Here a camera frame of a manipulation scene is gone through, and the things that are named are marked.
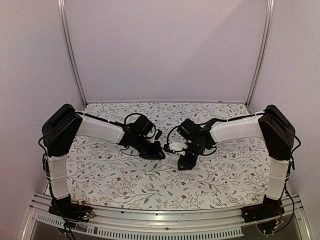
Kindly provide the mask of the white remote control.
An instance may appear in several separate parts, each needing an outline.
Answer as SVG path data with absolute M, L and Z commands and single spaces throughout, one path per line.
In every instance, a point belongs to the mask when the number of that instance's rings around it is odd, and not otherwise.
M 179 155 L 170 154 L 167 155 L 165 159 L 162 159 L 160 162 L 165 166 L 176 168 L 178 166 L 179 158 Z

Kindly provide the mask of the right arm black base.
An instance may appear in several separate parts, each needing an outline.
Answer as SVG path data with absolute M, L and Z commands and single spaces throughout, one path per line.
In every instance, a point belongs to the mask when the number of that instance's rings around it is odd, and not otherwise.
M 273 200 L 264 196 L 263 202 L 241 209 L 245 223 L 258 222 L 257 229 L 264 235 L 271 235 L 284 223 L 285 210 L 280 199 Z

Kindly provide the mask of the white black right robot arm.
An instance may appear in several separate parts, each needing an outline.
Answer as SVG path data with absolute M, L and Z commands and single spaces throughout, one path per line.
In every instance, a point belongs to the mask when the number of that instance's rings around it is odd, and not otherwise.
M 241 138 L 261 138 L 270 158 L 270 172 L 264 203 L 258 213 L 269 218 L 278 210 L 278 203 L 286 189 L 290 172 L 295 169 L 294 152 L 301 146 L 296 130 L 284 114 L 275 106 L 268 105 L 254 114 L 230 119 L 212 118 L 205 123 L 184 120 L 174 127 L 185 143 L 164 144 L 164 151 L 178 154 L 176 161 L 179 170 L 191 170 L 198 157 L 205 156 L 217 143 Z

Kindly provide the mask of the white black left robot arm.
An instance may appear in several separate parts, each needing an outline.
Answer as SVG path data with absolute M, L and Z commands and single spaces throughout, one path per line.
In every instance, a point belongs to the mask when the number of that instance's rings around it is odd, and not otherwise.
M 163 160 L 165 154 L 158 136 L 161 135 L 147 116 L 136 113 L 137 119 L 129 123 L 109 121 L 76 110 L 71 104 L 60 107 L 42 126 L 38 140 L 43 149 L 42 168 L 49 183 L 55 209 L 63 216 L 74 213 L 67 183 L 67 157 L 77 137 L 93 138 L 125 148 L 133 148 L 138 157 Z

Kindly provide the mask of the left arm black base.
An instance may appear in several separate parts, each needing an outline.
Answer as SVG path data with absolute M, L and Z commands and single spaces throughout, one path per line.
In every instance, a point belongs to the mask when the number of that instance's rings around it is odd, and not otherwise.
M 72 202 L 70 195 L 62 199 L 53 196 L 48 212 L 72 222 L 88 222 L 95 217 L 92 207 L 85 201 Z

